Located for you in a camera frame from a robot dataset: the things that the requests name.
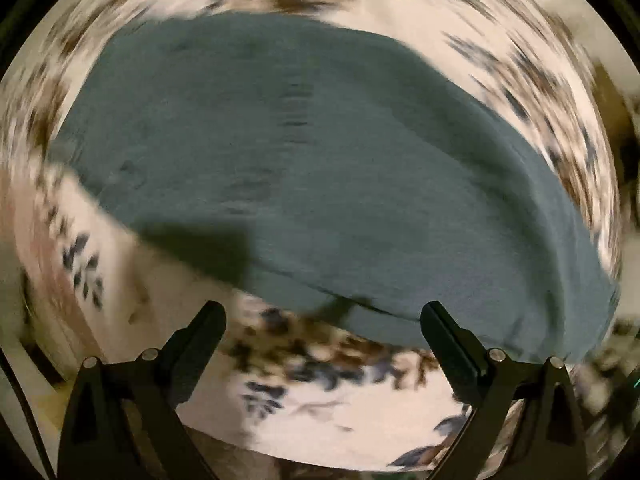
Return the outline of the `blue denim pants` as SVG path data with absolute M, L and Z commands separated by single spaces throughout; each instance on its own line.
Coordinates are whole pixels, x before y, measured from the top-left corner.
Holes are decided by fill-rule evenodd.
M 386 344 L 443 304 L 484 344 L 580 360 L 615 286 L 544 159 L 413 51 L 298 16 L 137 22 L 48 156 L 211 278 Z

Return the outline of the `floral bed blanket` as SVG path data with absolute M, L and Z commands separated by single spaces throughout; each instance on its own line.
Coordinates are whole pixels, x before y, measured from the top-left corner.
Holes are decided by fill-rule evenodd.
M 597 345 L 578 361 L 556 356 L 579 393 L 593 388 L 586 362 L 618 304 L 620 194 L 591 93 L 593 65 L 535 0 L 60 0 L 1 84 L 2 229 L 32 331 L 58 372 L 74 379 L 87 356 L 132 360 L 162 346 L 206 301 L 220 302 L 226 333 L 178 413 L 233 478 L 271 477 L 282 460 L 328 477 L 427 477 L 472 414 L 425 341 L 358 336 L 211 278 L 111 217 L 73 170 L 49 158 L 116 32 L 226 13 L 298 16 L 393 39 L 527 141 L 567 192 L 615 286 Z

